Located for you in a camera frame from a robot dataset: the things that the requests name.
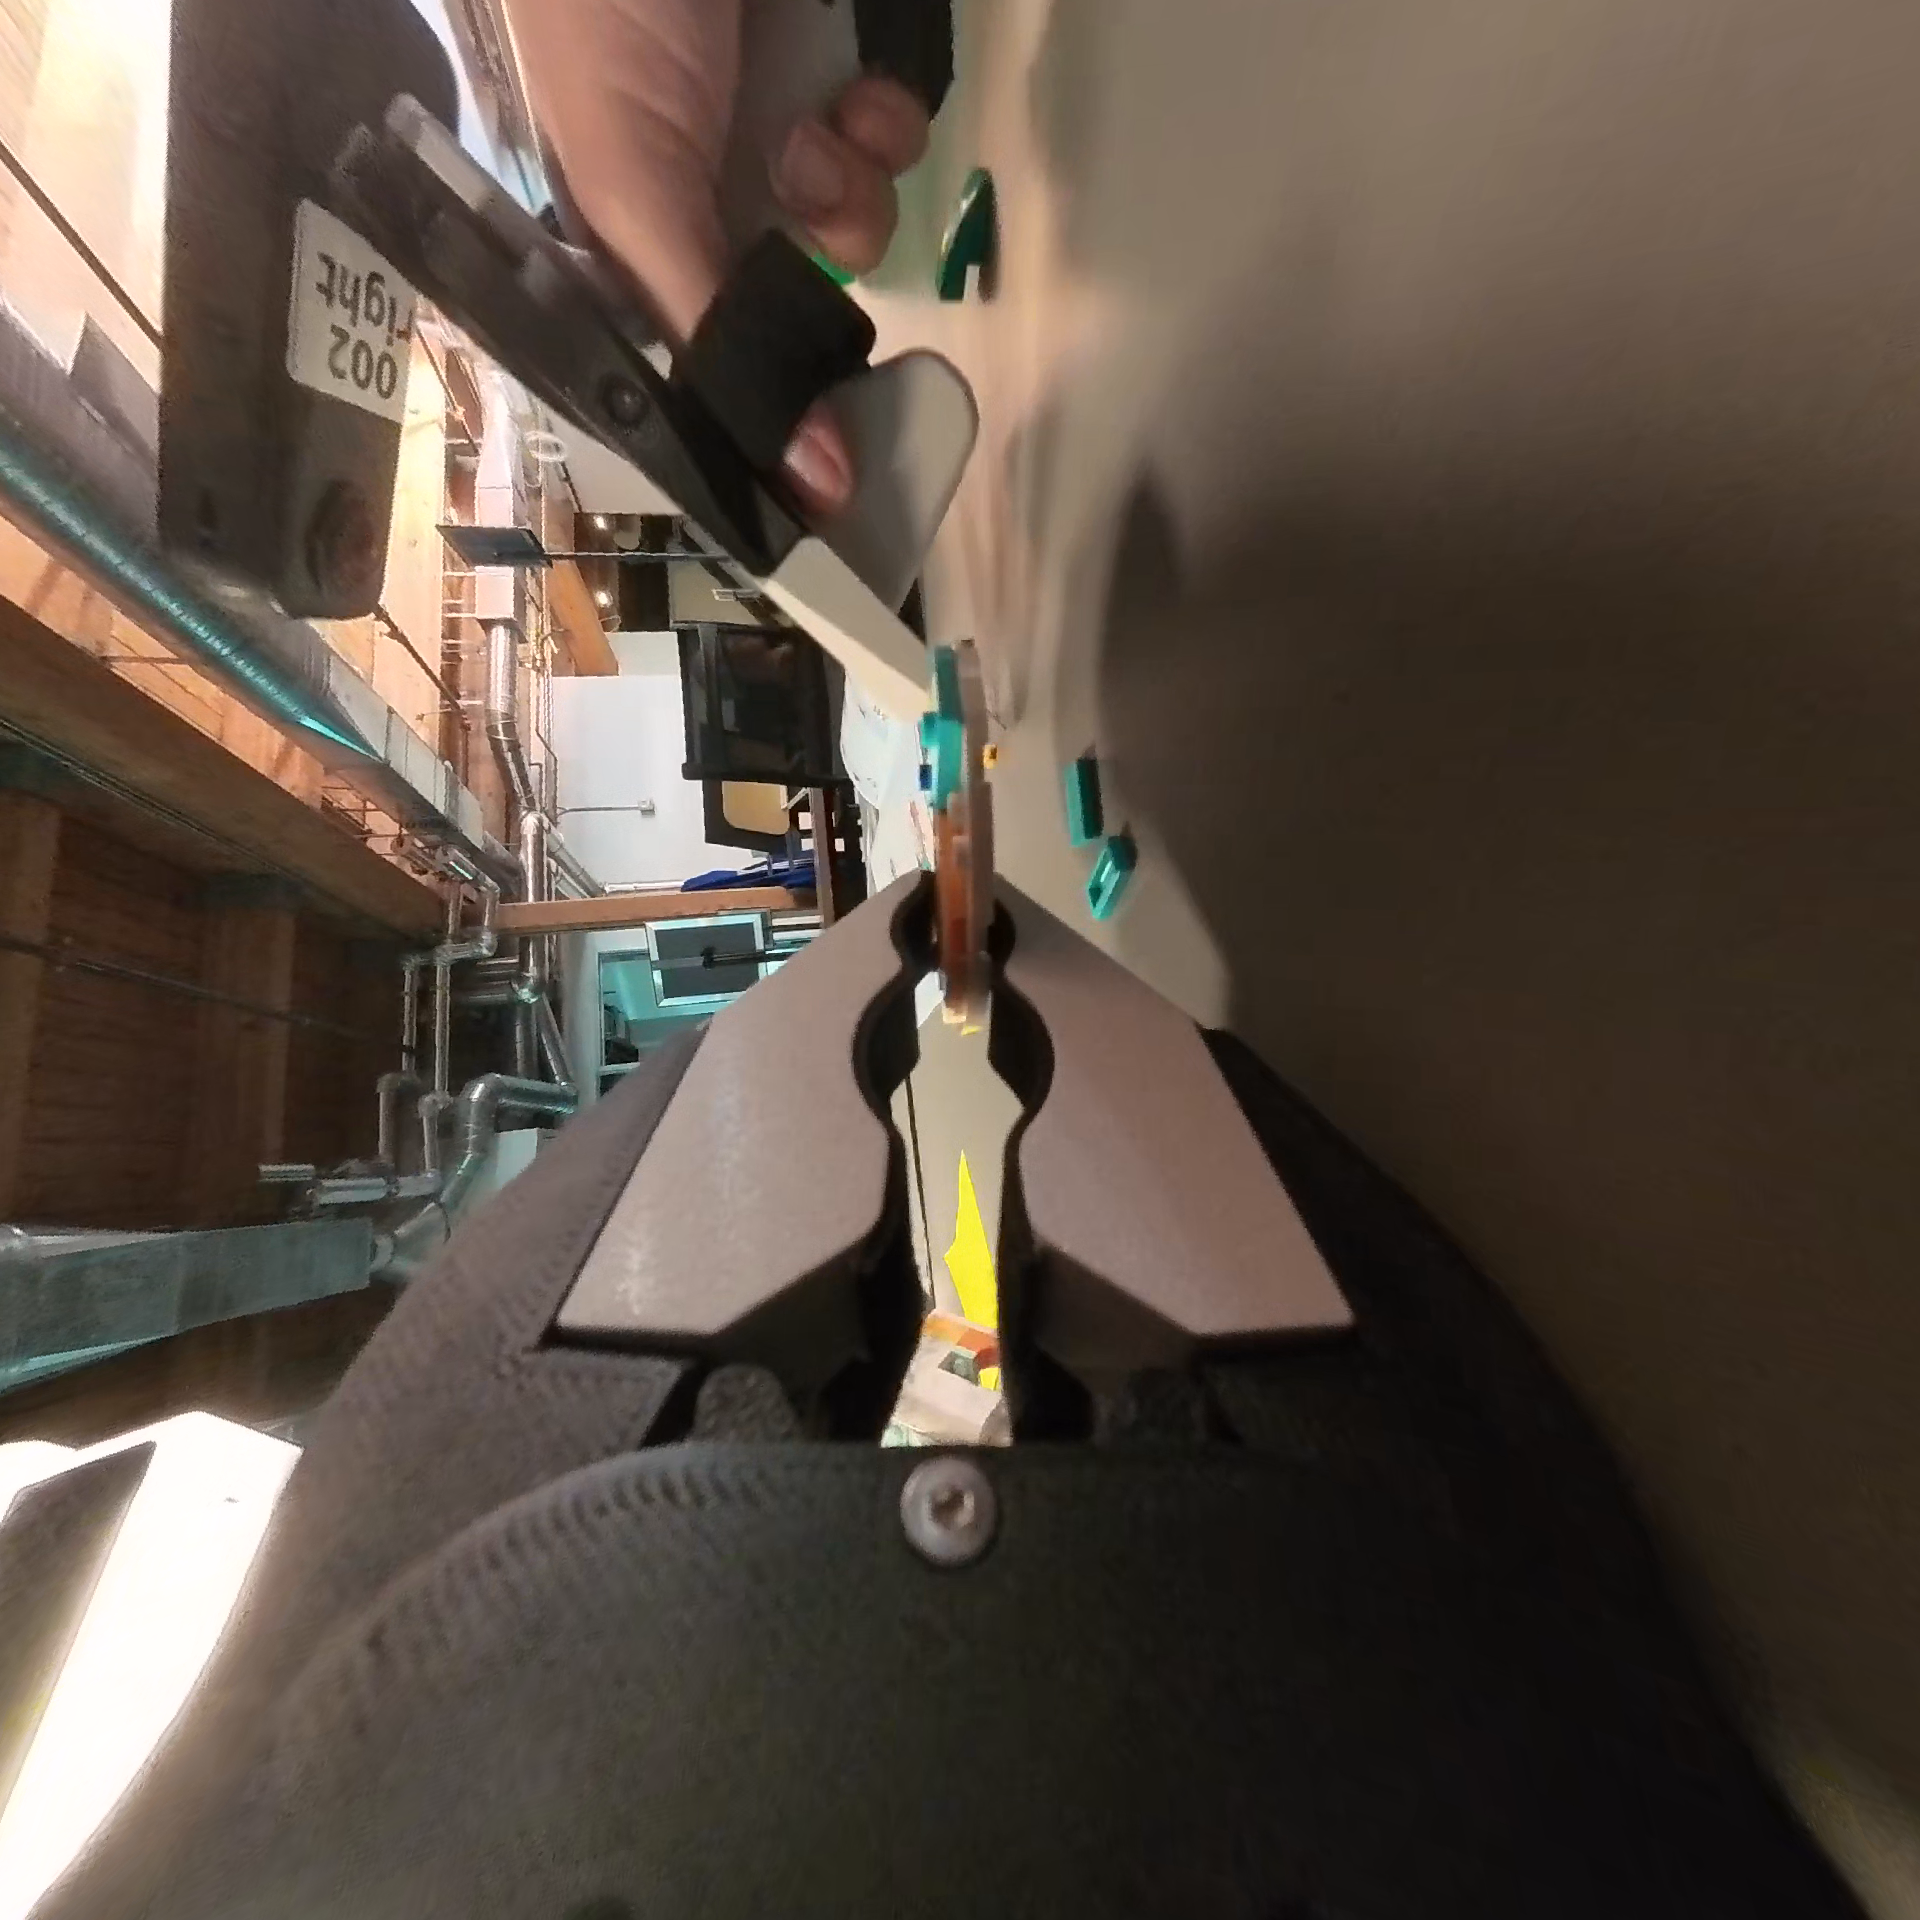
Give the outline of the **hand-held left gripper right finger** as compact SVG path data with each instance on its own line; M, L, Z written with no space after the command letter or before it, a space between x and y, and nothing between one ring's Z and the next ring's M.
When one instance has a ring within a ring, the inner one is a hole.
M990 1066L1017 1105L998 1195L1015 1437L1092 1437L1140 1385L1345 1338L1356 1314L1200 1029L1017 886Z

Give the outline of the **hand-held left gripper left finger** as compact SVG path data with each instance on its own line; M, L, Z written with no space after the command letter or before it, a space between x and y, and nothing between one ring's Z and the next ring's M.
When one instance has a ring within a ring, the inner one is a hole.
M554 1318L562 1346L754 1367L804 1431L879 1437L921 1341L893 1094L932 875L886 885L716 1015Z

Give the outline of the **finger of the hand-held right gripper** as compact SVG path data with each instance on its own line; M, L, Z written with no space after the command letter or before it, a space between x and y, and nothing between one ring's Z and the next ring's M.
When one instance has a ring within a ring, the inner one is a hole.
M822 539L797 539L760 575L760 596L815 641L876 709L927 707L925 643Z

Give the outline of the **round white brick plate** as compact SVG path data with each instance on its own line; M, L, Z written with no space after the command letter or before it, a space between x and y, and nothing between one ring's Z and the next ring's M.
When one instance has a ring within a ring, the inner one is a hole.
M992 738L984 679L972 641L929 650L929 695L919 721L921 794L932 835L927 938L943 1020L965 1036L992 1017L997 862L992 772L978 750Z

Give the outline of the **person's right hand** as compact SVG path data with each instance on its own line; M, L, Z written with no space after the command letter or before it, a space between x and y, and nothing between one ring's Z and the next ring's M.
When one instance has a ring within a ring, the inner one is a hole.
M732 274L721 178L741 79L737 2L510 2L534 124L593 245L640 311L686 348ZM872 273L895 233L898 178L927 153L929 111L863 71L778 135L766 178L806 250Z

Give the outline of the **black office chair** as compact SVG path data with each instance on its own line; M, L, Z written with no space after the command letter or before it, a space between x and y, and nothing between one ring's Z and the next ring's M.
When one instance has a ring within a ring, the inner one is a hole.
M842 783L846 671L778 628L677 628L690 781Z

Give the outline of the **open instruction booklet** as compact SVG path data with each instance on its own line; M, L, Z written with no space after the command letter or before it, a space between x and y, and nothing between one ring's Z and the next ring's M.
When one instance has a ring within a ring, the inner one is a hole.
M855 817L870 894L929 870L932 835L921 794L919 727L877 709L846 676L838 756L855 790Z

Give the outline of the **yellow paper note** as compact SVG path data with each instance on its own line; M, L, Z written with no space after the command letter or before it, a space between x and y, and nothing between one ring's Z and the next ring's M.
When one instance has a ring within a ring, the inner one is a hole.
M998 1330L998 1283L990 1223L981 1212L968 1156L954 1163L954 1206L943 1268L958 1301L960 1316L986 1333Z

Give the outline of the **white brick animal model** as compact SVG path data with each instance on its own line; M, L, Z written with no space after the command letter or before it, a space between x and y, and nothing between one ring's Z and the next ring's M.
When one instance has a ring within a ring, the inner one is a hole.
M925 1313L919 1326L919 1346L906 1375L932 1372L949 1374L961 1385L976 1385L990 1395L1000 1391L1000 1343L992 1329L981 1329L950 1313Z

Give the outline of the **grey pipe cluster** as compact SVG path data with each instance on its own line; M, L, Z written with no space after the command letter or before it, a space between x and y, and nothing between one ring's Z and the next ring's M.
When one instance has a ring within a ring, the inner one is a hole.
M293 1188L305 1217L372 1218L367 1276L402 1284L446 1245L489 1170L502 1121L566 1121L581 1107L560 1015L544 979L512 969L502 993L517 1015L518 1070L481 1071L453 1089L455 977L495 961L501 892L456 869L441 934L400 961L400 1067L375 1085L375 1156L358 1170L260 1163L265 1186Z

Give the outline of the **teal arch brick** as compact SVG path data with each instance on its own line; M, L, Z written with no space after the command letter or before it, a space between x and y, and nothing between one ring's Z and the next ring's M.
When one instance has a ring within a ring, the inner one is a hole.
M998 281L998 204L992 170L967 172L938 245L932 292L943 305L990 300Z

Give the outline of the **white lamp light panel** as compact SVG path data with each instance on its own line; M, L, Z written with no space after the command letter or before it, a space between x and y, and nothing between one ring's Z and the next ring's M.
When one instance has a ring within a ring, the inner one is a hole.
M173 1726L296 1458L202 1411L5 1444L5 1915L37 1906Z

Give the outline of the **long grey ceiling duct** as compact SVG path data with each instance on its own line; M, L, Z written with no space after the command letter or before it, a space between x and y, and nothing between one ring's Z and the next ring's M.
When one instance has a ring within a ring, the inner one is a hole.
M134 517L12 405L1 407L1 498L14 525L116 612L367 790L402 827L456 847L497 879L518 875L450 763L316 628L166 559Z

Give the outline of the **slim silver duct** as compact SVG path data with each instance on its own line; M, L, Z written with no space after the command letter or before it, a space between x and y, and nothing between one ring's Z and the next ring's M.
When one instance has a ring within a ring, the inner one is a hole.
M549 817L521 732L518 637L512 619L487 623L484 724L495 771L512 804L528 903L550 899Z

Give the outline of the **silver ventilation duct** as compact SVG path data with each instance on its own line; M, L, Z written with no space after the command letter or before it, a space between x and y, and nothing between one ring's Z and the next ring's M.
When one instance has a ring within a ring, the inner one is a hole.
M1 1365L18 1374L341 1298L392 1260L360 1217L193 1231L1 1229Z

